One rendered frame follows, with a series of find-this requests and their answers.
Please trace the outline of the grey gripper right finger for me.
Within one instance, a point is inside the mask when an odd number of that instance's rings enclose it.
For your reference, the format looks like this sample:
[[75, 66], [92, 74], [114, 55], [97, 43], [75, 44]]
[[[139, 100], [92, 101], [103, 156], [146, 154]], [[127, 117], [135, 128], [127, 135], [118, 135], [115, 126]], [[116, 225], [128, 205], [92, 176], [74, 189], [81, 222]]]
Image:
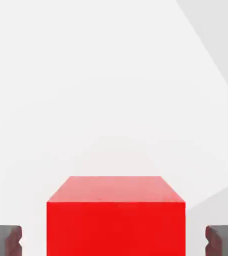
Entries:
[[205, 256], [228, 256], [228, 225], [208, 225], [205, 237]]

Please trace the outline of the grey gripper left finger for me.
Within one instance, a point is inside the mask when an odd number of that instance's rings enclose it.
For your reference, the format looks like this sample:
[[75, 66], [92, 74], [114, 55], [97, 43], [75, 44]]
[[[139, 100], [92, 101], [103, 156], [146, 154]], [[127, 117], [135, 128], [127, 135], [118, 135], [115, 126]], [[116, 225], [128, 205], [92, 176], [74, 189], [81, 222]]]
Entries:
[[0, 256], [22, 256], [22, 227], [0, 225]]

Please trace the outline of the small red cube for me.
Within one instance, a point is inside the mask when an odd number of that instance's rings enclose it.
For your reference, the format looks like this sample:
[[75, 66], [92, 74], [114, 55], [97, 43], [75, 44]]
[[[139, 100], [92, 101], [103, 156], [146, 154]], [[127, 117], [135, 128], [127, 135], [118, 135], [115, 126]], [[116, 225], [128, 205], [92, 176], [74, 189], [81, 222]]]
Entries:
[[47, 201], [47, 256], [185, 256], [185, 201], [159, 176], [72, 176]]

